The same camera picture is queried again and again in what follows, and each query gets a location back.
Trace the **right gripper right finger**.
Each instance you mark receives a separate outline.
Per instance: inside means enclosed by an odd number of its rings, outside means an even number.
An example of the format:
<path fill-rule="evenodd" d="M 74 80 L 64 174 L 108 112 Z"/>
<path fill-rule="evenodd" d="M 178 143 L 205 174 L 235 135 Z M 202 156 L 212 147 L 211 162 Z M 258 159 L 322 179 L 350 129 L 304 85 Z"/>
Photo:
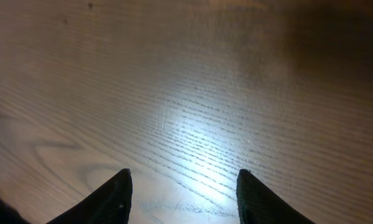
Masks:
<path fill-rule="evenodd" d="M 246 169 L 239 171 L 236 196 L 242 224 L 313 224 Z"/>

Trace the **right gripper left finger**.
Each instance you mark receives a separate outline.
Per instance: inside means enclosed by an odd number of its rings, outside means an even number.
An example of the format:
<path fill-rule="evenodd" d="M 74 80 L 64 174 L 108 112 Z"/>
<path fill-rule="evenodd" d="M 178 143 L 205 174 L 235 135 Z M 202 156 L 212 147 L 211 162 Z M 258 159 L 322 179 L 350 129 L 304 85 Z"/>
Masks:
<path fill-rule="evenodd" d="M 87 198 L 47 224 L 127 224 L 131 201 L 131 172 L 122 169 Z"/>

